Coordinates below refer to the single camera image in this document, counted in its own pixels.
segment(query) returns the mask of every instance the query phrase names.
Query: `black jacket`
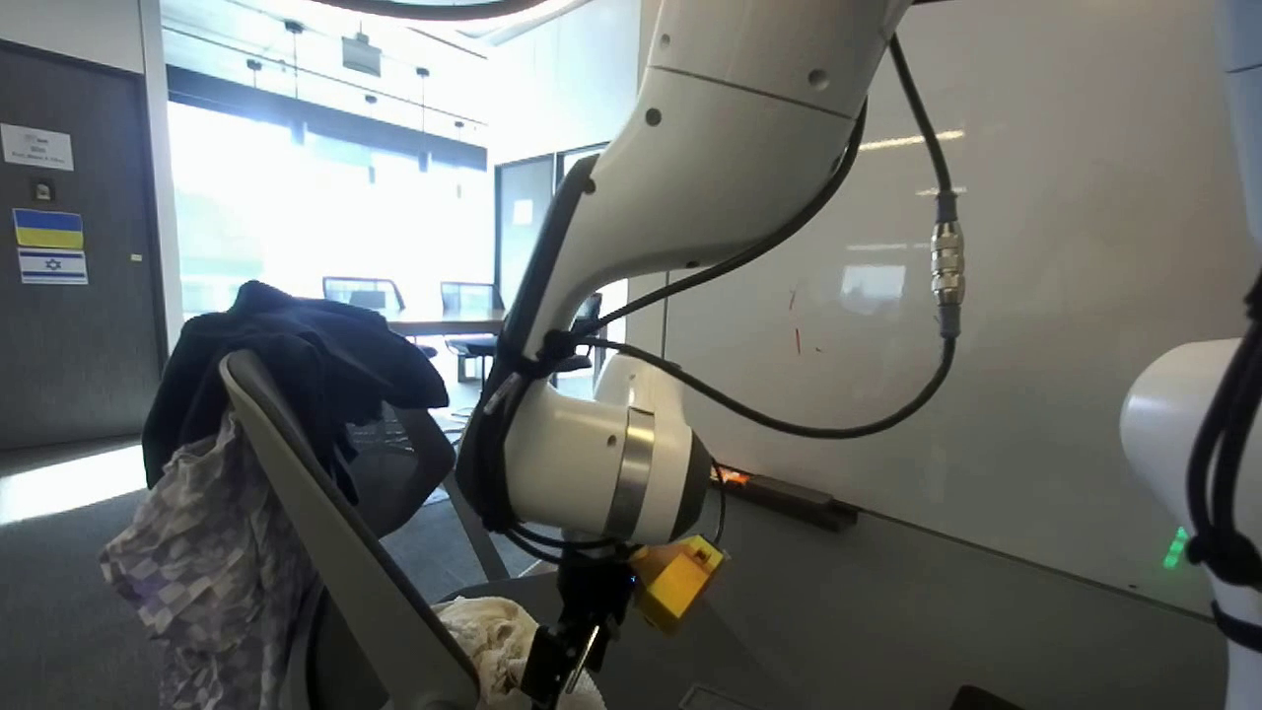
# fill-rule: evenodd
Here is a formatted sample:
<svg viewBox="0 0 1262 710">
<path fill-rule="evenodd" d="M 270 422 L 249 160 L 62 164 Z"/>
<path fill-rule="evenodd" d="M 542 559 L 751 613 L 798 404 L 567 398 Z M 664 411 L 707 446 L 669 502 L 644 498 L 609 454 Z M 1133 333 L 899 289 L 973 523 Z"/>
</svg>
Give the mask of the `black jacket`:
<svg viewBox="0 0 1262 710">
<path fill-rule="evenodd" d="M 383 404 L 447 406 L 443 376 L 379 312 L 297 301 L 249 280 L 229 312 L 188 319 L 166 363 L 142 430 L 151 485 L 176 446 L 218 435 L 229 406 L 218 363 L 229 350 L 255 350 L 270 363 L 314 457 L 346 494 L 342 461 L 356 457 L 346 425 L 374 422 Z"/>
</svg>

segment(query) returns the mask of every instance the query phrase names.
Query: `cloth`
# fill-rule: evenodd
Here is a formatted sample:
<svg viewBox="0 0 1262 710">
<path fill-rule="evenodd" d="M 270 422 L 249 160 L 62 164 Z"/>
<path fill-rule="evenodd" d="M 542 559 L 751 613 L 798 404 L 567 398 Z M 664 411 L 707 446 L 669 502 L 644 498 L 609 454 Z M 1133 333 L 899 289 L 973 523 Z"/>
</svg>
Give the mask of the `cloth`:
<svg viewBox="0 0 1262 710">
<path fill-rule="evenodd" d="M 481 710 L 531 710 L 522 677 L 542 623 L 516 599 L 459 597 L 437 606 L 437 621 L 479 670 Z M 560 695 L 555 710 L 604 710 L 604 695 L 589 670 L 571 695 Z"/>
<path fill-rule="evenodd" d="M 314 573 L 234 414 L 170 457 L 104 575 L 157 643 L 162 706 L 278 706 Z"/>
<path fill-rule="evenodd" d="M 330 301 L 297 301 L 249 280 L 229 312 L 187 323 L 157 398 L 151 406 L 142 451 L 151 485 L 170 454 L 211 438 L 222 425 L 229 393 L 218 363 L 229 350 L 255 350 L 284 404 L 297 411 L 314 457 L 346 485 L 342 461 L 351 422 L 374 422 L 383 404 L 404 411 L 447 406 L 447 381 L 429 360 L 389 333 L 379 312 Z"/>
</svg>

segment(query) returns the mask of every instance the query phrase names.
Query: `sign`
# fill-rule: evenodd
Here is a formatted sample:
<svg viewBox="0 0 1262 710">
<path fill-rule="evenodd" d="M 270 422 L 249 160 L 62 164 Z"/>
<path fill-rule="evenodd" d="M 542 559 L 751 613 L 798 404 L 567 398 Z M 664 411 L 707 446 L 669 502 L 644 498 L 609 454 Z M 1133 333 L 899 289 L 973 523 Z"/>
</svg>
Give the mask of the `sign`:
<svg viewBox="0 0 1262 710">
<path fill-rule="evenodd" d="M 20 285 L 86 285 L 83 218 L 12 210 Z"/>
<path fill-rule="evenodd" d="M 71 134 L 0 124 L 0 146 L 7 164 L 76 173 Z"/>
</svg>

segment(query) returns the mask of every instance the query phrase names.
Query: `white wall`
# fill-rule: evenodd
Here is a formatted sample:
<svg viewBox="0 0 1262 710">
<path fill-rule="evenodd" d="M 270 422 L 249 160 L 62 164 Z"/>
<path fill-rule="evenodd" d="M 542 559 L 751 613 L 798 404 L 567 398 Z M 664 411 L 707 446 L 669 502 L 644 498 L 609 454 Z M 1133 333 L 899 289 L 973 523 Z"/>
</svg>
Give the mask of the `white wall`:
<svg viewBox="0 0 1262 710">
<path fill-rule="evenodd" d="M 166 63 L 157 0 L 0 0 L 0 39 L 71 54 L 83 63 L 134 70 L 147 79 L 162 296 L 166 333 L 175 340 L 183 317 L 183 289 L 175 254 L 176 239 L 170 198 Z"/>
<path fill-rule="evenodd" d="M 902 24 L 955 180 L 969 301 L 947 390 L 865 442 L 798 442 L 707 404 L 719 457 L 1032 565 L 1207 613 L 1162 573 L 1175 519 L 1127 475 L 1127 381 L 1172 344 L 1236 334 L 1253 277 L 1214 3 L 949 0 Z M 885 68 L 867 138 L 916 134 Z M 679 296 L 669 356 L 798 422 L 867 422 L 935 365 L 932 164 L 865 152 L 818 225 Z"/>
<path fill-rule="evenodd" d="M 492 54 L 492 160 L 610 141 L 636 102 L 639 0 L 593 0 Z"/>
</svg>

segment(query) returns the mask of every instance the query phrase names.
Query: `sunlight on floor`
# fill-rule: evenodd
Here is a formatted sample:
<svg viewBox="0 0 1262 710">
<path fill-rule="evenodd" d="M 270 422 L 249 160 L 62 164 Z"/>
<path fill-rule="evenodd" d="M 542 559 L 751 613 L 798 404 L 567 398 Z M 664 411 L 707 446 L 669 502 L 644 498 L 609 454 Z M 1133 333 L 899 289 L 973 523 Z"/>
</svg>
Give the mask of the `sunlight on floor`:
<svg viewBox="0 0 1262 710">
<path fill-rule="evenodd" d="M 142 446 L 0 476 L 0 530 L 147 488 Z"/>
</svg>

